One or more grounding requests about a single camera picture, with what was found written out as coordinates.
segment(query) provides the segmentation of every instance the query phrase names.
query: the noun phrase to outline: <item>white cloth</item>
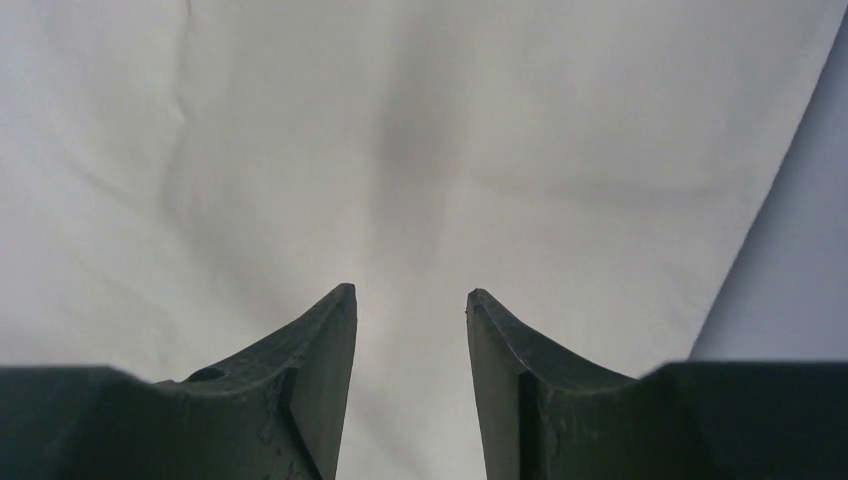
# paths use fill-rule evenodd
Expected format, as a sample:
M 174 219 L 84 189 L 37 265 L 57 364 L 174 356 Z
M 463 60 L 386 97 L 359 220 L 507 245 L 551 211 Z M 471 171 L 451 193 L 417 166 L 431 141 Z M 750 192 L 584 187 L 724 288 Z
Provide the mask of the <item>white cloth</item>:
M 338 478 L 483 478 L 465 295 L 685 357 L 845 7 L 7 0 L 0 360 L 182 379 L 353 282 Z

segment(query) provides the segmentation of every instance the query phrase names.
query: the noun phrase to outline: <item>white fabric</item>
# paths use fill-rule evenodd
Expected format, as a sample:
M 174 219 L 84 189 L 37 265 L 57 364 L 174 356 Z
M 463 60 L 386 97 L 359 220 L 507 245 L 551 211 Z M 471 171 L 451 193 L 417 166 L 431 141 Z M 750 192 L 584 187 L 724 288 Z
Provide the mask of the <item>white fabric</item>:
M 845 7 L 6 0 L 0 360 L 181 379 L 354 282 L 338 478 L 483 478 L 465 295 L 685 357 Z

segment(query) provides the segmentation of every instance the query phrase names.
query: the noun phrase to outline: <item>black plastic part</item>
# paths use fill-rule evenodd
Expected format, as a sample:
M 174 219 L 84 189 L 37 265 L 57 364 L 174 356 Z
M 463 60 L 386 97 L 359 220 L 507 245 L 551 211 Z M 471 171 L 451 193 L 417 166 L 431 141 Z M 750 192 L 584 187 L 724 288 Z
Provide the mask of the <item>black plastic part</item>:
M 489 480 L 848 478 L 848 365 L 672 363 L 633 380 L 485 290 L 468 342 Z
M 0 479 L 332 480 L 355 338 L 345 284 L 181 383 L 0 369 Z

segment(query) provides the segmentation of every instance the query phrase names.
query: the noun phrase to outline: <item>wrinkled fabric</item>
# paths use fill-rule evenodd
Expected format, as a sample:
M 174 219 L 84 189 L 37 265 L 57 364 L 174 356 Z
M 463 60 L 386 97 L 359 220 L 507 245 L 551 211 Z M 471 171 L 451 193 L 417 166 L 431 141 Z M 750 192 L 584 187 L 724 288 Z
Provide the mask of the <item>wrinkled fabric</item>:
M 845 7 L 9 0 L 0 360 L 182 379 L 353 282 L 338 478 L 483 478 L 465 295 L 684 358 Z

